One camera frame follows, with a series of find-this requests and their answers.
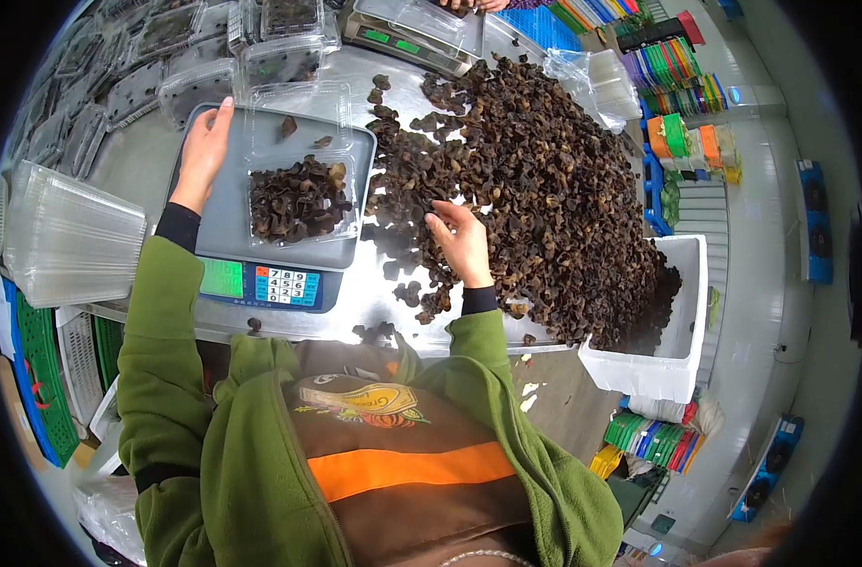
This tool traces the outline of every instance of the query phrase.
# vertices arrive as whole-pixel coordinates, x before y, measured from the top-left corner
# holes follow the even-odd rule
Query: black sleeve cuff
[[[194,254],[200,223],[200,215],[194,210],[176,203],[166,203],[160,224],[157,225],[157,236],[162,236]]]
[[[497,292],[493,286],[462,290],[462,314],[483,313],[497,308]]]

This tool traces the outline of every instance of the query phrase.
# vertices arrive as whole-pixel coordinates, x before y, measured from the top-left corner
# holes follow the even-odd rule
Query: woman's left hand
[[[204,210],[211,184],[226,157],[233,109],[235,104],[228,96],[223,99],[219,110],[208,110],[195,119],[185,137],[179,182],[170,202],[194,210],[198,215]]]

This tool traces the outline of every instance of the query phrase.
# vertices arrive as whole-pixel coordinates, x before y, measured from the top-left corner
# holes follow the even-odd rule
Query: scale keypad
[[[317,296],[320,274],[257,266],[255,294],[259,301],[311,307]]]

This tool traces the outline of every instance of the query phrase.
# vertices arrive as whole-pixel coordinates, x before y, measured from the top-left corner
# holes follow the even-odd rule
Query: hand
[[[228,96],[223,99],[219,110],[208,110],[195,119],[185,137],[179,182],[170,202],[194,210],[198,215],[204,210],[213,179],[226,157],[233,109],[233,99]]]
[[[510,0],[478,0],[478,7],[485,12],[500,12],[510,4]]]
[[[487,229],[482,221],[476,219],[470,210],[447,200],[435,200],[431,204],[440,216],[429,212],[425,215],[425,222],[434,234],[437,246],[444,251],[446,261],[462,278],[465,288],[493,286],[487,258]]]
[[[459,6],[475,6],[475,0],[440,0],[440,6],[450,5],[452,10],[458,10]]]

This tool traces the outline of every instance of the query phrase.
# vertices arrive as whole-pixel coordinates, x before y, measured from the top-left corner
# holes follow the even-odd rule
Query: gray floor
[[[226,377],[229,345],[198,341],[198,353],[213,382]],[[531,423],[584,464],[591,463],[621,394],[597,389],[574,350],[533,355],[530,366],[519,357],[511,360],[516,395],[523,400],[537,395],[528,411]],[[527,384],[538,388],[521,395]]]

